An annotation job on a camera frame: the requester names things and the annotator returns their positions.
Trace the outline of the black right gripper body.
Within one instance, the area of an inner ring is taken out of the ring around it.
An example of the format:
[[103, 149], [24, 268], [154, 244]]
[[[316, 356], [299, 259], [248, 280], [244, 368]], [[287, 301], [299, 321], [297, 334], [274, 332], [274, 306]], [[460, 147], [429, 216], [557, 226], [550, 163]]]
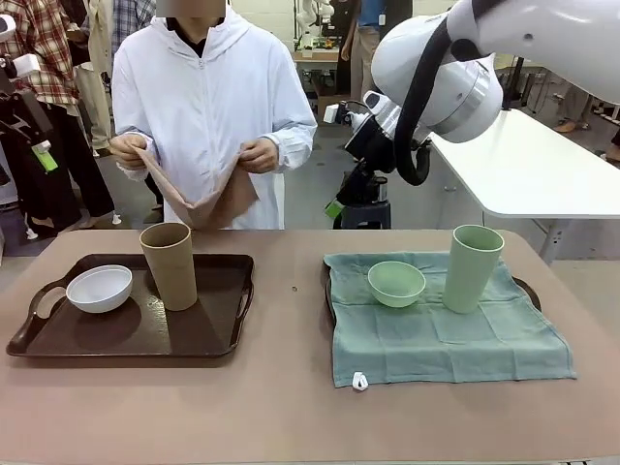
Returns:
[[375, 119], [366, 119], [345, 144], [356, 165], [345, 177], [336, 199], [345, 206], [371, 202], [375, 172], [391, 173], [396, 168], [393, 141]]

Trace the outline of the person's right hand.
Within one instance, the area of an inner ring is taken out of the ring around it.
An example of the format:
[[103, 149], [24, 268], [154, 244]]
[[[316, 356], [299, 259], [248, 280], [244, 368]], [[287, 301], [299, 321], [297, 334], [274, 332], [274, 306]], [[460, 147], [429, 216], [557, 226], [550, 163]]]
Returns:
[[145, 150], [147, 143], [148, 140], [143, 135], [127, 133], [111, 139], [109, 150], [121, 168], [128, 171], [139, 171], [145, 168], [145, 164], [138, 150]]

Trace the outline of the person's left hand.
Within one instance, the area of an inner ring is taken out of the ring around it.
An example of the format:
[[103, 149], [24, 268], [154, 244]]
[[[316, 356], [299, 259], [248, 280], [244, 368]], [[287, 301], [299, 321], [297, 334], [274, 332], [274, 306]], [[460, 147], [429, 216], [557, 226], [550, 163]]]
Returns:
[[246, 172], [254, 174], [275, 171], [279, 166], [279, 149], [267, 138], [244, 142], [240, 146], [238, 164]]

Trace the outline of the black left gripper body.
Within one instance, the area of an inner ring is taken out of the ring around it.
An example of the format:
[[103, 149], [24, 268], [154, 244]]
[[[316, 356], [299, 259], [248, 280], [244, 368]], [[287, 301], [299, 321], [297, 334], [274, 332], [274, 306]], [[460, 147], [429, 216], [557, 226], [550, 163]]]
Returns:
[[1, 134], [17, 137], [30, 146], [46, 141], [52, 125], [30, 90], [1, 92]]

